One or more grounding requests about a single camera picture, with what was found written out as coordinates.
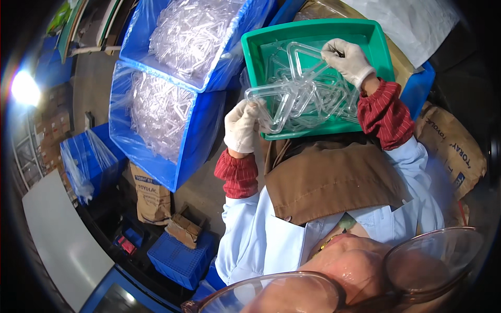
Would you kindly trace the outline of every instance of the white plastic sheet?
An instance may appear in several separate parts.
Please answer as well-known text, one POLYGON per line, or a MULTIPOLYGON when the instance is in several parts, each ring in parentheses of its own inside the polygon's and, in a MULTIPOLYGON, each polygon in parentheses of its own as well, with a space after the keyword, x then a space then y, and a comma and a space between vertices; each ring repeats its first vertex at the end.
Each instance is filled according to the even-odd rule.
POLYGON ((342 0, 369 20, 420 67, 440 47, 459 17, 449 0, 342 0))

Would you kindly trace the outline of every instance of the hand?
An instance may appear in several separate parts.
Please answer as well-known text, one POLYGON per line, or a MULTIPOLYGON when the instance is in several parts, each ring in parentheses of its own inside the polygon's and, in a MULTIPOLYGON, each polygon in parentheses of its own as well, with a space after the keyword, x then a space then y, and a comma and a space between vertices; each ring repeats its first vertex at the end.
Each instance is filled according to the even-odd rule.
POLYGON ((362 82, 369 74, 376 73, 359 45, 339 38, 329 40, 322 47, 322 58, 357 90, 360 90, 362 82), (341 58, 339 53, 344 54, 344 58, 341 58))
POLYGON ((243 158, 254 152, 254 124, 258 118, 258 105, 242 100, 224 117, 224 143, 234 158, 243 158))

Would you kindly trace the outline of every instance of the blue plastic basket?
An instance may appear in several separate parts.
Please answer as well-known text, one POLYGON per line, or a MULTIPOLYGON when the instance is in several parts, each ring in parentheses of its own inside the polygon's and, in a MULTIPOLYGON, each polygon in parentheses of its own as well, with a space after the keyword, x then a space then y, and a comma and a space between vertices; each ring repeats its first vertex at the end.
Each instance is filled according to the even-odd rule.
POLYGON ((127 162, 125 154, 110 139, 108 123, 94 127, 91 131, 98 137, 97 140, 101 140, 109 152, 116 157, 117 161, 115 162, 106 151, 95 151, 97 144, 91 144, 93 137, 89 137, 88 132, 74 136, 60 144, 66 175, 81 204, 86 204, 86 198, 79 196, 78 193, 83 185, 90 182, 94 187, 90 196, 96 197, 102 190, 118 182, 127 162), (109 167, 103 168, 104 163, 108 163, 109 167), (85 176, 87 182, 82 183, 82 179, 75 175, 85 176))
MULTIPOLYGON (((301 0, 285 1, 270 22, 270 26, 292 22, 303 4, 304 1, 301 0)), ((419 116, 435 80, 435 70, 430 62, 426 61, 422 66, 424 71, 411 75, 402 94, 400 94, 400 99, 409 108, 410 116, 414 121, 419 116)))
POLYGON ((150 36, 157 27, 156 22, 160 12, 167 7, 171 0, 141 0, 138 4, 120 51, 120 59, 127 61, 132 66, 149 74, 161 77, 173 84, 185 86, 196 92, 216 91, 226 89, 229 80, 237 74, 243 61, 239 48, 241 36, 251 30, 260 28, 272 10, 276 0, 247 0, 236 19, 234 19, 226 32, 222 47, 215 57, 210 71, 207 73, 203 84, 185 82, 168 74, 168 68, 159 63, 154 55, 148 53, 150 36), (219 57, 226 54, 219 62, 219 57))
POLYGON ((177 164, 146 148, 143 139, 131 129, 128 109, 119 104, 132 86, 131 75, 137 68, 117 61, 110 95, 109 125, 111 140, 134 164, 175 192, 209 156, 223 117, 225 91, 197 94, 184 128, 177 164))
POLYGON ((214 257, 214 237, 203 231, 190 249, 164 232, 148 250, 148 257, 162 275, 190 290, 195 290, 214 257))

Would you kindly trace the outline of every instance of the pile of plastic parts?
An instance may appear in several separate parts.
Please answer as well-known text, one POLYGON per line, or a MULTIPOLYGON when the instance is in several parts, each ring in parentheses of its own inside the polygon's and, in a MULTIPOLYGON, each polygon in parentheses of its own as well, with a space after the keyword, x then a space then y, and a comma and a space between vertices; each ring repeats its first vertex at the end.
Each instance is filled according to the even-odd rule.
POLYGON ((331 116, 358 123, 359 92, 349 88, 346 80, 322 60, 320 50, 290 42, 285 47, 277 43, 265 69, 267 85, 249 88, 245 98, 259 103, 258 122, 262 131, 277 134, 283 129, 298 132, 315 128, 331 116), (276 54, 287 53, 289 64, 283 64, 276 54), (300 54, 318 59, 310 67, 301 65, 300 54))
POLYGON ((154 154, 177 163, 195 92, 147 74, 132 74, 131 128, 154 154))
POLYGON ((149 53, 184 81, 203 82, 242 0, 173 0, 157 19, 149 53))

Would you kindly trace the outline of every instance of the plastic bag liner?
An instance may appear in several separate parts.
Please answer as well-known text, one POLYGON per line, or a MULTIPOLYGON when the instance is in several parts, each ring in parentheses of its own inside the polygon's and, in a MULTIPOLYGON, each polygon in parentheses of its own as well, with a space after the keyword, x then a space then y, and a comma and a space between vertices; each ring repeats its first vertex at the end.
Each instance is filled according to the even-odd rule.
MULTIPOLYGON (((179 2, 180 0, 141 0, 125 34, 120 59, 127 61, 139 70, 161 77, 175 85, 196 92, 210 92, 224 90, 232 76, 238 73, 243 62, 241 36, 263 26, 276 0, 232 0, 233 3, 242 3, 242 6, 229 22, 226 31, 223 32, 224 35, 222 35, 217 52, 207 56, 206 62, 210 62, 210 66, 200 79, 181 78, 180 75, 176 74, 175 69, 159 62, 154 54, 148 52, 150 37, 158 26, 157 20, 160 12, 172 1, 179 2)), ((220 3, 218 0, 188 1, 197 6, 206 3, 214 5, 220 3)))
POLYGON ((115 64, 110 94, 110 138, 134 164, 175 192, 207 160, 223 117, 226 92, 194 93, 175 164, 154 155, 131 129, 129 90, 133 74, 138 71, 124 61, 115 64))
POLYGON ((118 182, 126 158, 108 135, 108 124, 86 130, 60 143, 61 158, 71 187, 81 204, 118 182))

